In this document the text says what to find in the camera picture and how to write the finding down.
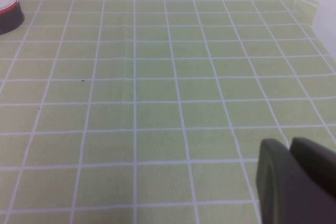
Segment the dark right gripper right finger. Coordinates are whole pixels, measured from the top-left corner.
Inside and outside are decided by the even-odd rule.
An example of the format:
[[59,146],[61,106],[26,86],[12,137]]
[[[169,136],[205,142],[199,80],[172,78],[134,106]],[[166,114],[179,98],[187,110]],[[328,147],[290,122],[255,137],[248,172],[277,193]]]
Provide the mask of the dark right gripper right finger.
[[294,137],[290,153],[304,172],[335,197],[335,152],[305,137]]

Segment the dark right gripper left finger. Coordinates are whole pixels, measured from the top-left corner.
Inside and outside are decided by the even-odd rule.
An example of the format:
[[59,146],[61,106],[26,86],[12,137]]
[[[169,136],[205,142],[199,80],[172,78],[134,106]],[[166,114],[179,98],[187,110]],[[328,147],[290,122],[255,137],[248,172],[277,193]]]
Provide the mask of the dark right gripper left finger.
[[256,186],[263,223],[335,223],[335,197],[276,139],[260,144]]

